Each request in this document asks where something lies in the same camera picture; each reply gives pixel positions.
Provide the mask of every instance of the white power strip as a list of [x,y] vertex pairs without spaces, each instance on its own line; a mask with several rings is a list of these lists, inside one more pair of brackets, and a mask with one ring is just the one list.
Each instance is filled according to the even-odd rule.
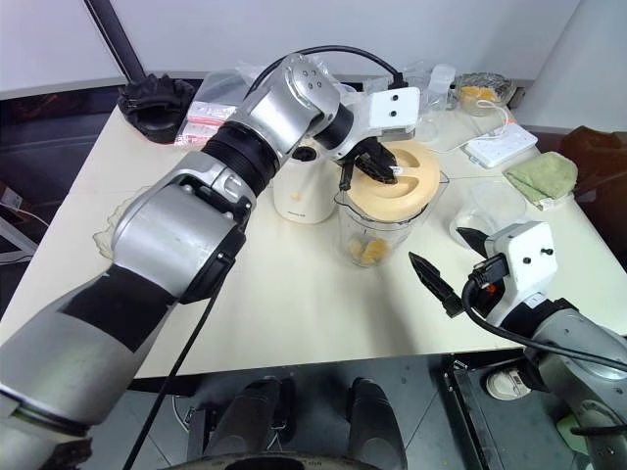
[[[493,136],[494,132],[488,132],[481,137]],[[464,150],[471,160],[486,168],[500,165],[538,142],[538,137],[530,134],[515,122],[509,123],[500,137],[490,139],[481,137],[468,142]]]

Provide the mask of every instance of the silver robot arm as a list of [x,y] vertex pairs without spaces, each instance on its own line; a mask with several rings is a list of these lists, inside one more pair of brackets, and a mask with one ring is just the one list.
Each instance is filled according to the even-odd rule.
[[620,370],[533,346],[524,350],[534,382],[543,384],[572,410],[595,470],[622,468],[627,462],[627,341],[582,315],[568,301],[547,299],[547,288],[557,272],[549,225],[514,224],[490,237],[468,228],[458,231],[486,258],[475,266],[461,299],[433,265],[410,254],[420,281],[442,301],[449,316],[474,309],[493,333],[499,333],[495,330],[499,327],[523,340],[624,365],[625,370]]
[[[171,310],[217,293],[257,197],[302,138],[339,158],[372,136],[411,135],[417,90],[382,93],[351,111],[313,62],[288,56],[202,152],[138,197],[116,228],[107,271],[43,308],[0,347],[0,467],[84,461],[87,431],[111,411]],[[373,100],[416,112],[377,121]],[[367,117],[355,115],[365,110]]]

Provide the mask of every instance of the blender jar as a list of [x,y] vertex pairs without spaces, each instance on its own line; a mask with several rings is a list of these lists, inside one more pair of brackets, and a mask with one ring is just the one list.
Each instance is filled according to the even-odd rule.
[[349,260],[363,267],[374,266],[389,257],[392,250],[410,235],[415,216],[397,222],[370,218],[355,206],[345,192],[335,197],[340,220],[340,251]]
[[374,181],[355,168],[351,189],[335,197],[340,252],[359,266],[379,264],[409,237],[440,184],[437,160],[420,144],[384,145],[396,158],[397,182]]

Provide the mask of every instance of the green cloth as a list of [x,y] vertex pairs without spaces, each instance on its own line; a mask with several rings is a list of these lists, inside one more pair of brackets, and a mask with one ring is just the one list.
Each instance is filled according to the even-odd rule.
[[570,193],[577,182],[577,165],[557,152],[546,152],[513,166],[505,176],[525,198],[537,204]]

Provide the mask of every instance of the table surface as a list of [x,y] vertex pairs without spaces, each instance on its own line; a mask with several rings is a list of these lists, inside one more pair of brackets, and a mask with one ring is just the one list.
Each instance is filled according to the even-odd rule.
[[[451,149],[496,127],[497,119],[449,112],[429,146]],[[531,149],[509,165],[537,153]],[[0,344],[41,308],[107,268],[92,235],[107,226],[119,204],[184,154],[148,142],[118,110],[112,113],[0,322]],[[449,223],[473,184],[504,180],[503,167],[486,170],[461,150],[437,157],[450,178],[446,190],[424,223],[376,268],[338,255],[336,214],[317,225],[287,221],[266,190],[251,216],[248,241],[179,374],[514,346],[465,315],[450,319],[411,268],[408,251],[427,257],[460,289],[480,257],[453,241]],[[569,202],[538,211],[528,204],[526,216],[553,230],[559,271],[549,297],[565,297],[599,324],[626,334],[627,274],[579,207]],[[137,378],[168,374],[206,304],[176,307]]]

